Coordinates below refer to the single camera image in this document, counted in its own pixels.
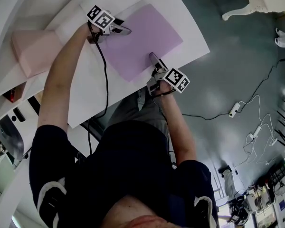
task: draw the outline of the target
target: concrete floor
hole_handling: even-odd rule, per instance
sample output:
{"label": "concrete floor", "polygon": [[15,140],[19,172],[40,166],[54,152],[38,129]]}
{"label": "concrete floor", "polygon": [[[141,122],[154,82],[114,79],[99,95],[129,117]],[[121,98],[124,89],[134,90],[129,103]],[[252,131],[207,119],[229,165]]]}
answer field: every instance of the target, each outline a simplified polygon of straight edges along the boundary
{"label": "concrete floor", "polygon": [[[248,0],[182,1],[201,30],[210,53],[181,68],[191,83],[183,94],[176,93],[175,98],[184,114],[212,118],[228,113],[235,102],[247,102],[251,98],[258,84],[267,77],[271,66],[280,59],[274,43],[276,14],[254,13],[223,21],[223,13],[246,6]],[[261,98],[260,117],[263,119],[270,113],[274,128],[278,120],[276,110],[281,101],[279,75],[279,69],[274,69],[270,79],[257,91]],[[103,125],[115,108],[110,107],[107,116],[101,120]],[[234,118],[225,115],[205,121],[186,116],[196,140],[198,159],[212,162],[216,169],[225,163],[236,166],[243,162],[247,158],[243,150],[245,138],[254,133],[260,124],[258,109],[256,98]],[[238,190],[247,188],[274,164],[274,161],[269,166],[256,164],[269,136],[270,131],[264,126],[255,144],[258,157],[249,165],[244,163],[237,167],[240,179],[235,177],[235,183]],[[247,146],[246,150],[250,151],[251,147]],[[268,146],[261,161],[269,161],[276,156],[281,158],[284,150],[280,143]]]}

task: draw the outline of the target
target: hand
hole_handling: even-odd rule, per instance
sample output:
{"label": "hand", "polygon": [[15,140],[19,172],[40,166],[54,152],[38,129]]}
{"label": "hand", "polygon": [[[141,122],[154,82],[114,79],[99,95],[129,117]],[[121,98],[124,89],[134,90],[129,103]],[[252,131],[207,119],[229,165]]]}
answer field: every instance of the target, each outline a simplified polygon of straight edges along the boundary
{"label": "hand", "polygon": [[171,85],[169,85],[166,81],[161,80],[160,81],[160,88],[156,90],[155,95],[160,95],[166,92],[169,92],[172,90]]}
{"label": "hand", "polygon": [[[91,35],[91,32],[90,32],[90,28],[89,26],[87,25],[87,23],[84,23],[82,26],[79,27],[79,29],[82,29],[85,33],[86,33],[86,36],[90,36]],[[92,29],[95,33],[98,33],[100,32],[100,28],[98,28],[97,26],[95,25],[92,25]]]}

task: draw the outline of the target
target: gray pants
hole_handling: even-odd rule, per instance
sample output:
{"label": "gray pants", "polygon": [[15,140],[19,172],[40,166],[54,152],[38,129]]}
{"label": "gray pants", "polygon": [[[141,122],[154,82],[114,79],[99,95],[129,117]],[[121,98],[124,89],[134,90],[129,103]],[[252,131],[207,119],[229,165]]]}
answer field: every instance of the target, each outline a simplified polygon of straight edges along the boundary
{"label": "gray pants", "polygon": [[134,92],[123,99],[110,118],[108,127],[124,121],[141,121],[156,127],[167,137],[167,139],[169,139],[168,125],[159,109],[161,106],[160,101],[158,98],[155,98],[154,101],[156,102],[156,105],[148,91],[146,91],[145,95],[145,103],[140,111],[138,109],[137,92]]}
{"label": "gray pants", "polygon": [[227,196],[229,196],[228,201],[231,201],[233,199],[236,199],[240,197],[241,195],[237,192],[234,181],[233,181],[233,175],[230,170],[225,170],[223,172],[224,180],[225,180],[225,193]]}

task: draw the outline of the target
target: purple paper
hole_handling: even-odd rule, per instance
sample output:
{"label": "purple paper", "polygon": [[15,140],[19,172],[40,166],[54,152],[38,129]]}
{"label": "purple paper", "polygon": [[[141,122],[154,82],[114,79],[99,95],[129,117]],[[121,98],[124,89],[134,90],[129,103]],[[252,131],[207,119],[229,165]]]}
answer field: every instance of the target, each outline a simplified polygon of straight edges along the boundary
{"label": "purple paper", "polygon": [[183,42],[151,4],[130,15],[122,25],[132,33],[128,36],[110,35],[100,47],[112,67],[127,81],[151,66],[151,52],[161,58]]}

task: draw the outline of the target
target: shoe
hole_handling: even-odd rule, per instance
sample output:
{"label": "shoe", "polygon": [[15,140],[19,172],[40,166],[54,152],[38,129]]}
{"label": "shoe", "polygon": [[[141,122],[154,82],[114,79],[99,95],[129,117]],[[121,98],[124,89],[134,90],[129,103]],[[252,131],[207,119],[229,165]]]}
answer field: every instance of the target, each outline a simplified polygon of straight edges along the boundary
{"label": "shoe", "polygon": [[229,170],[229,171],[232,172],[230,166],[226,166],[226,167],[220,168],[220,169],[218,170],[218,173],[222,175],[222,178],[224,177],[223,173],[224,173],[225,170]]}

